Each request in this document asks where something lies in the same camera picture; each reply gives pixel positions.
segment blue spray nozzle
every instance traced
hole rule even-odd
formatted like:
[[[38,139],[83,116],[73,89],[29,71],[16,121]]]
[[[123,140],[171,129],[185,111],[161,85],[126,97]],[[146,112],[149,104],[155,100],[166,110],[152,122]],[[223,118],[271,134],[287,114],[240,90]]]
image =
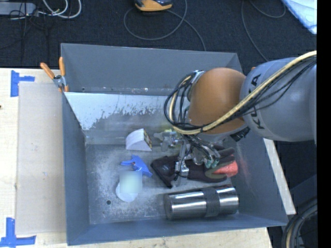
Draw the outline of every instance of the blue spray nozzle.
[[[143,175],[151,177],[153,174],[149,171],[144,161],[137,155],[132,155],[131,160],[122,161],[121,165],[132,165],[135,171],[142,171]]]

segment yellow cable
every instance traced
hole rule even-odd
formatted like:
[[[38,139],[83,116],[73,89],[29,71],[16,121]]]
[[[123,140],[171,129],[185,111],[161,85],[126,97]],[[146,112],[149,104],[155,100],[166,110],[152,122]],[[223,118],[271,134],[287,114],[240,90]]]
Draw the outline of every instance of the yellow cable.
[[[311,56],[317,55],[317,51],[312,51],[312,52],[308,52],[306,54],[303,54],[302,56],[290,61],[288,64],[286,64],[284,67],[282,67],[281,69],[279,69],[277,72],[275,72],[273,75],[271,75],[268,79],[266,79],[262,84],[260,84],[257,88],[255,88],[249,95],[247,95],[238,105],[234,106],[230,111],[228,111],[225,115],[223,115],[222,117],[220,117],[219,119],[215,120],[214,122],[204,126],[202,128],[202,131],[208,131],[216,126],[218,126],[219,124],[223,123],[225,120],[227,120],[229,117],[231,117],[234,113],[236,113],[237,111],[239,111],[248,101],[250,101],[253,97],[255,97],[263,88],[265,88],[267,85],[269,85],[273,80],[275,80],[278,76],[280,76],[282,73],[284,73],[286,70],[288,70],[289,68],[291,68],[292,66],[294,66],[295,64],[297,64],[298,62],[309,58]],[[173,110],[173,104],[174,104],[174,96],[175,93],[172,97],[171,103],[170,103],[170,107],[169,107],[169,116],[170,119],[172,120],[172,110]],[[181,134],[185,134],[185,135],[195,135],[195,134],[199,134],[201,132],[201,128],[196,128],[195,130],[183,130],[179,127],[173,126],[174,130],[181,133]]]

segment cable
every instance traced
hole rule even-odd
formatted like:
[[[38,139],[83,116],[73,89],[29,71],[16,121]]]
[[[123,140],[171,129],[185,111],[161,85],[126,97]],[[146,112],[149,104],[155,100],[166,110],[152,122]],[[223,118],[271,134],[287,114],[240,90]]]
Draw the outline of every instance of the cable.
[[[140,37],[136,34],[134,34],[132,31],[130,31],[130,29],[128,28],[127,24],[126,24],[126,17],[127,17],[127,14],[132,11],[133,9],[135,9],[134,7],[133,8],[130,8],[125,14],[124,14],[124,17],[123,17],[123,24],[124,24],[124,27],[125,29],[128,31],[128,33],[130,33],[131,35],[133,35],[134,37],[138,38],[138,39],[142,39],[142,40],[150,40],[150,41],[153,41],[153,40],[160,40],[160,39],[164,39],[172,34],[174,34],[178,29],[179,27],[182,25],[183,22],[187,23],[194,31],[195,33],[198,35],[199,39],[201,40],[202,42],[202,45],[203,45],[203,48],[204,48],[204,51],[206,51],[206,46],[205,46],[205,43],[202,39],[202,37],[200,36],[200,34],[198,33],[198,31],[185,19],[186,17],[186,13],[187,13],[187,0],[184,0],[185,2],[185,11],[184,11],[184,14],[183,16],[180,16],[178,15],[177,13],[175,12],[172,12],[170,10],[167,10],[166,12],[168,13],[171,13],[177,17],[179,17],[181,19],[181,21],[179,22],[179,24],[171,31],[169,32],[168,34],[162,36],[162,37],[158,37],[158,38],[144,38],[144,37]]]
[[[244,19],[244,1],[245,1],[245,0],[242,0],[241,15],[242,15],[242,22],[243,22],[243,26],[244,26],[245,32],[246,32],[246,34],[247,34],[249,40],[250,40],[251,43],[253,44],[254,48],[258,51],[258,53],[262,56],[262,58],[263,58],[265,61],[269,61],[269,60],[268,60],[268,59],[262,54],[262,52],[260,51],[260,49],[258,48],[258,46],[255,44],[255,42],[253,41],[252,37],[250,36],[250,34],[249,34],[249,32],[248,32],[248,29],[247,29],[247,27],[246,27],[246,23],[245,23],[245,19]],[[284,6],[284,12],[283,12],[281,15],[278,15],[278,16],[272,16],[272,15],[269,15],[269,14],[263,12],[263,11],[260,10],[258,7],[256,7],[256,5],[254,5],[254,3],[253,3],[251,0],[249,0],[249,3],[250,3],[250,4],[251,4],[251,5],[252,5],[252,6],[253,6],[258,12],[260,12],[261,14],[263,14],[263,15],[269,17],[269,18],[278,19],[278,18],[283,17],[283,16],[285,15],[285,13],[286,13],[286,6],[285,6],[284,3],[282,3],[283,6]]]
[[[82,11],[82,2],[81,2],[81,0],[77,0],[78,1],[78,4],[79,4],[79,8],[78,8],[78,12],[76,13],[76,14],[74,14],[74,15],[72,15],[72,16],[70,16],[70,14],[69,15],[63,15],[66,11],[67,11],[67,9],[68,9],[68,0],[64,0],[65,1],[65,3],[66,3],[66,6],[65,6],[65,9],[64,10],[62,10],[61,12],[57,12],[57,11],[54,11],[49,5],[48,5],[48,3],[46,2],[46,0],[42,0],[43,1],[43,3],[44,3],[44,5],[47,7],[47,9],[51,12],[50,14],[48,14],[48,13],[45,13],[45,12],[43,12],[43,11],[39,11],[39,13],[40,14],[45,14],[45,15],[48,15],[48,16],[57,16],[57,17],[60,17],[60,18],[64,18],[64,19],[73,19],[73,18],[75,18],[75,17],[77,17],[77,16],[79,16],[79,14],[81,13],[81,11]]]
[[[283,66],[281,69],[279,69],[277,72],[275,72],[273,75],[271,75],[269,78],[267,78],[264,82],[262,82],[257,88],[255,88],[249,95],[247,95],[243,100],[234,106],[230,111],[228,111],[225,115],[220,117],[219,119],[215,120],[212,123],[209,123],[207,125],[203,126],[193,126],[192,128],[185,129],[185,128],[180,128],[179,125],[176,125],[172,116],[173,109],[174,109],[174,94],[179,91],[175,89],[171,95],[168,96],[166,99],[166,103],[164,104],[164,107],[167,106],[167,102],[171,98],[171,103],[169,107],[169,116],[166,115],[166,118],[169,118],[169,122],[173,125],[174,130],[181,133],[181,134],[186,134],[186,135],[195,135],[199,134],[201,132],[206,132],[208,130],[211,130],[215,127],[217,127],[220,124],[223,124],[226,120],[230,121],[231,116],[233,116],[236,112],[238,112],[244,105],[246,105],[249,101],[251,101],[253,98],[255,98],[261,91],[264,91],[266,87],[268,87],[270,84],[275,83],[277,79],[279,79],[280,76],[282,76],[284,73],[288,71],[291,67],[299,63],[300,61],[303,61],[309,57],[317,55],[316,51],[313,52],[308,52],[292,61],[287,63],[285,66]],[[191,78],[191,75],[187,76],[180,84],[179,86],[185,85],[187,81]]]
[[[303,212],[296,214],[291,218],[285,227],[285,230],[281,239],[282,248],[294,248],[295,240],[298,237],[298,233],[307,219],[316,214],[318,210],[317,198],[311,200],[305,207]]]

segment black cable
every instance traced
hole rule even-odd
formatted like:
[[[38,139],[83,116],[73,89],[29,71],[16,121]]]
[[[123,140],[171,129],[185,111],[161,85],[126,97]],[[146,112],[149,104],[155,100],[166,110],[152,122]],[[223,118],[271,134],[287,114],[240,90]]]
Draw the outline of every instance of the black cable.
[[[248,32],[248,29],[246,27],[246,23],[245,23],[245,19],[244,19],[244,1],[245,0],[242,0],[242,8],[241,8],[241,15],[242,15],[242,22],[243,22],[243,26],[244,26],[244,29],[245,29],[245,32],[249,38],[249,40],[251,41],[251,43],[253,44],[254,48],[258,51],[258,53],[262,56],[262,58],[265,60],[265,61],[269,61],[263,54],[262,52],[260,51],[260,49],[258,48],[258,46],[255,44],[255,42],[253,41],[252,37],[250,36],[249,32]],[[249,0],[249,3],[258,11],[260,12],[261,14],[265,15],[266,17],[269,17],[269,18],[274,18],[274,19],[278,19],[278,18],[281,18],[285,15],[286,13],[286,6],[284,3],[283,6],[284,6],[284,12],[281,14],[281,15],[278,15],[278,16],[272,16],[272,15],[269,15],[265,12],[263,12],[262,10],[260,10],[256,5],[254,5],[254,3]]]
[[[203,45],[203,49],[204,49],[204,51],[206,51],[206,46],[205,46],[205,43],[204,43],[204,41],[203,41],[203,39],[202,39],[202,37],[200,36],[200,34],[198,33],[198,31],[185,19],[185,17],[186,17],[186,13],[187,13],[187,0],[184,0],[184,2],[185,2],[185,11],[184,11],[184,14],[183,14],[183,16],[180,16],[179,14],[177,14],[177,13],[175,13],[175,12],[172,12],[172,11],[170,11],[170,10],[167,10],[166,12],[168,12],[168,13],[171,13],[171,14],[173,14],[173,15],[175,15],[175,16],[177,16],[177,17],[179,17],[180,18],[180,22],[179,22],[179,24],[170,32],[170,33],[168,33],[168,34],[166,34],[166,35],[164,35],[164,36],[162,36],[162,37],[158,37],[158,38],[144,38],[144,37],[140,37],[140,36],[138,36],[138,35],[136,35],[136,34],[134,34],[132,31],[130,31],[130,29],[128,28],[128,26],[127,26],[127,24],[126,24],[126,16],[127,16],[127,14],[130,12],[130,11],[132,11],[133,9],[135,9],[134,7],[133,8],[130,8],[126,13],[125,13],[125,15],[124,15],[124,18],[123,18],[123,24],[124,24],[124,27],[125,27],[125,29],[131,34],[131,35],[133,35],[134,37],[136,37],[136,38],[138,38],[138,39],[143,39],[143,40],[149,40],[149,41],[153,41],[153,40],[161,40],[161,39],[164,39],[164,38],[167,38],[168,36],[170,36],[170,35],[172,35],[172,34],[174,34],[178,29],[179,29],[179,27],[182,25],[182,23],[183,22],[185,22],[185,23],[187,23],[194,31],[195,31],[195,33],[198,35],[198,37],[199,37],[199,39],[201,40],[201,42],[202,42],[202,45]]]
[[[306,219],[308,219],[312,214],[317,212],[317,209],[317,198],[314,198],[303,207],[302,212],[298,212],[290,219],[282,235],[282,248],[294,248],[298,231],[300,230]]]
[[[250,36],[249,32],[248,32],[248,29],[246,27],[246,23],[245,23],[245,19],[244,19],[244,0],[242,0],[242,21],[243,21],[243,25],[244,25],[244,29],[247,33],[247,36],[249,38],[249,40],[252,42],[254,48],[259,52],[259,54],[262,56],[262,58],[265,60],[265,61],[269,61],[263,54],[262,52],[260,51],[260,49],[258,48],[258,46],[255,44],[255,42],[253,41],[252,37]]]

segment wooden table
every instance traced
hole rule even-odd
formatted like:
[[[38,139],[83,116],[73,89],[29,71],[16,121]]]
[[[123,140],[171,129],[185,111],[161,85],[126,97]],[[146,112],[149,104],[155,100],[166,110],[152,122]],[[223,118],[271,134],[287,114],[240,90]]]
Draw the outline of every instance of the wooden table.
[[[31,75],[34,82],[49,83],[51,80],[41,69],[0,69],[0,237],[6,234],[5,218],[15,219],[17,199],[17,159],[18,159],[18,115],[19,96],[10,97],[11,70],[20,73],[20,76]],[[281,183],[281,194],[287,210],[287,214],[294,214],[295,209],[289,195],[286,180],[282,173],[279,159],[273,159],[272,167],[277,172],[277,182]],[[33,247],[66,247],[65,232],[41,232],[37,235]],[[207,234],[184,235],[177,237],[151,238],[133,241],[119,241],[104,244],[80,245],[84,247],[272,247],[266,228],[254,228],[244,230],[231,230],[213,232]]]

